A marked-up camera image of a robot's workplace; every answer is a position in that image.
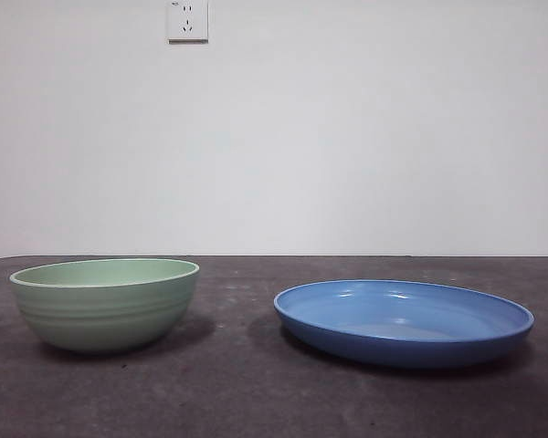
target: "bowl rim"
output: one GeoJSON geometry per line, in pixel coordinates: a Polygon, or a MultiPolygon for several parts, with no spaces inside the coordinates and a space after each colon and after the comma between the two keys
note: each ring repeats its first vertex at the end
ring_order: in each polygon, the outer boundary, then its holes
{"type": "Polygon", "coordinates": [[[159,258],[159,257],[120,257],[120,258],[95,258],[95,259],[89,259],[89,260],[74,260],[71,262],[60,262],[60,263],[51,263],[48,265],[41,265],[41,266],[32,266],[25,269],[21,269],[19,271],[16,271],[14,274],[12,274],[8,279],[17,285],[21,286],[28,286],[28,287],[53,287],[53,288],[65,288],[65,289],[82,289],[82,288],[92,288],[92,287],[122,287],[122,286],[138,286],[138,285],[149,285],[152,283],[160,283],[163,281],[168,280],[176,280],[177,278],[184,278],[186,276],[192,276],[199,272],[199,265],[193,262],[189,262],[187,260],[179,260],[175,258],[159,258]],[[76,264],[84,264],[84,263],[97,263],[97,262],[110,262],[110,261],[142,261],[142,260],[156,260],[156,261],[165,261],[165,262],[177,262],[179,264],[189,265],[193,268],[191,272],[186,272],[184,274],[180,274],[178,276],[164,276],[155,278],[153,280],[145,280],[145,281],[132,281],[132,282],[124,282],[124,283],[113,283],[109,285],[66,285],[66,284],[52,284],[52,283],[33,283],[30,281],[20,280],[16,278],[17,276],[24,274],[25,272],[41,269],[44,267],[51,267],[51,266],[61,266],[61,265],[76,265],[76,264]]]}
{"type": "Polygon", "coordinates": [[[532,328],[533,323],[534,323],[534,316],[533,316],[533,313],[530,310],[528,310],[524,306],[521,306],[520,304],[515,303],[515,302],[513,302],[513,301],[511,301],[507,298],[497,297],[497,296],[492,295],[492,294],[486,294],[485,292],[479,292],[478,290],[468,289],[466,287],[440,285],[440,284],[437,284],[437,283],[426,283],[426,282],[422,282],[422,281],[406,281],[406,280],[393,280],[393,279],[383,280],[383,279],[361,278],[361,279],[317,281],[317,282],[314,282],[314,283],[306,283],[306,284],[303,284],[303,285],[297,285],[295,287],[288,288],[288,289],[283,290],[282,292],[278,293],[274,297],[274,308],[281,315],[283,315],[287,318],[293,319],[293,320],[295,320],[297,322],[300,322],[301,324],[304,324],[304,325],[307,325],[307,326],[315,327],[317,329],[328,330],[328,331],[332,331],[332,332],[335,332],[335,333],[341,333],[341,334],[348,335],[348,336],[356,336],[356,337],[361,337],[361,338],[366,338],[366,339],[381,339],[381,340],[394,341],[394,342],[418,342],[418,343],[423,343],[424,342],[424,343],[448,343],[448,344],[451,344],[451,343],[488,341],[488,340],[493,340],[493,339],[504,339],[504,338],[509,338],[509,337],[512,337],[512,336],[515,336],[515,335],[518,335],[518,334],[521,334],[521,333],[524,333],[524,332],[528,332],[532,328]],[[524,324],[522,324],[518,328],[510,330],[510,331],[508,331],[508,333],[504,333],[504,334],[499,335],[499,336],[467,337],[467,338],[454,338],[454,339],[398,338],[398,337],[390,337],[390,336],[369,335],[369,334],[364,334],[364,333],[361,333],[361,332],[336,328],[336,327],[333,327],[331,325],[320,324],[320,323],[317,323],[317,322],[314,322],[314,323],[309,322],[309,321],[307,321],[303,318],[296,318],[295,316],[291,315],[288,311],[286,311],[279,304],[279,299],[282,296],[284,296],[286,294],[289,294],[289,293],[291,293],[292,291],[294,291],[296,289],[300,289],[300,288],[308,287],[308,286],[330,284],[330,283],[354,283],[354,282],[412,284],[412,285],[423,285],[423,286],[443,287],[443,288],[447,288],[447,289],[462,290],[464,292],[470,292],[470,293],[477,294],[477,295],[482,295],[484,297],[488,297],[488,298],[491,298],[491,299],[496,299],[496,300],[504,302],[505,304],[507,304],[509,306],[515,307],[515,308],[521,310],[522,313],[526,316],[526,321],[524,322],[524,324]]]}

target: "white wall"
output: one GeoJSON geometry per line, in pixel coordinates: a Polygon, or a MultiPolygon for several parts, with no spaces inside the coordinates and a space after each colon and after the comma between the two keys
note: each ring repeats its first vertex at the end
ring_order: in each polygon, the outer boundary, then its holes
{"type": "Polygon", "coordinates": [[[164,5],[0,0],[0,257],[548,255],[548,0],[164,5]]]}

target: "ribbed bowl exterior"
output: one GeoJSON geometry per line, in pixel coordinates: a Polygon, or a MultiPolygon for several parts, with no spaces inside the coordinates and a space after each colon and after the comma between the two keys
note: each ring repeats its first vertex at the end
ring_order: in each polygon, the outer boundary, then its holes
{"type": "Polygon", "coordinates": [[[11,283],[20,313],[45,342],[84,353],[136,348],[168,332],[185,313],[197,273],[110,287],[11,283]]]}

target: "ceramic bowl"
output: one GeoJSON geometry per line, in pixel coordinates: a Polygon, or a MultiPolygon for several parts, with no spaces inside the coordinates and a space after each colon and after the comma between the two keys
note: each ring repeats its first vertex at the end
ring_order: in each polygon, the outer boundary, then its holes
{"type": "Polygon", "coordinates": [[[199,266],[124,258],[31,267],[10,276],[28,326],[45,342],[84,353],[147,344],[185,313],[199,266]]]}
{"type": "Polygon", "coordinates": [[[274,300],[283,324],[313,347],[400,368],[454,368],[502,356],[523,342],[533,315],[470,289],[391,280],[293,287],[274,300]]]}

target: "dark gray table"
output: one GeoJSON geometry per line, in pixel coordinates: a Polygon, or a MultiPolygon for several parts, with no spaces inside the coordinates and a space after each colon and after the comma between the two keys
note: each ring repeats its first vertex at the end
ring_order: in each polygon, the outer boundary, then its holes
{"type": "Polygon", "coordinates": [[[0,438],[548,437],[548,258],[182,257],[201,265],[182,323],[113,357],[42,344],[8,290],[18,269],[81,258],[97,257],[0,259],[0,438]],[[272,307],[286,287],[337,278],[476,288],[523,304],[536,324],[489,364],[359,365],[300,343],[272,307]]]}

